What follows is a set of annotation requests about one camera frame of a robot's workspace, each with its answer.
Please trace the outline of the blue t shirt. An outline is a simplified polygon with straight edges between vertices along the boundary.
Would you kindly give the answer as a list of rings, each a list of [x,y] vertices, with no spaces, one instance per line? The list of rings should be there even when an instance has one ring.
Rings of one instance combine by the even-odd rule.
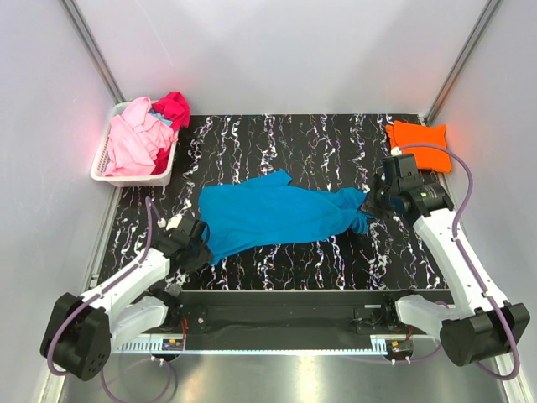
[[[292,186],[284,170],[240,184],[205,187],[199,196],[201,220],[209,228],[212,263],[254,247],[313,243],[352,230],[362,234],[371,218],[361,210],[366,194]]]

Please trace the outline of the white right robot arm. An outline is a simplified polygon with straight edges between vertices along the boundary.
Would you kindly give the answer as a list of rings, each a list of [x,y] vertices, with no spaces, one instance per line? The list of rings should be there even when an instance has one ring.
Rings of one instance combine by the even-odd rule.
[[[529,311],[522,303],[511,303],[487,274],[446,189],[425,181],[412,154],[389,156],[383,160],[383,173],[373,177],[363,208],[376,218],[397,215],[412,227],[441,270],[454,303],[448,309],[403,291],[385,302],[383,327],[394,333],[407,326],[419,329],[437,340],[459,367],[510,353],[517,369],[517,344],[529,324]]]

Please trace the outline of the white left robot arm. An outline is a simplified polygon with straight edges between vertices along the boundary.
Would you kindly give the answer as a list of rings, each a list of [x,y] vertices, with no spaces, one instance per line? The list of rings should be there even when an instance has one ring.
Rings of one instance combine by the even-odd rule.
[[[57,299],[39,350],[52,374],[88,381],[123,344],[151,329],[173,332],[184,324],[177,292],[157,284],[212,260],[210,229],[182,215],[160,226],[148,229],[143,251],[108,280],[79,296],[65,293]]]

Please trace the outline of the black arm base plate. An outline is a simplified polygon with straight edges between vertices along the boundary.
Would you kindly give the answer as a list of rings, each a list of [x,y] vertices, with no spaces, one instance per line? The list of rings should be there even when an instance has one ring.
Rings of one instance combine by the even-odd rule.
[[[393,291],[186,290],[180,316],[186,349],[203,353],[348,353],[371,347],[371,336],[405,338],[388,319]]]

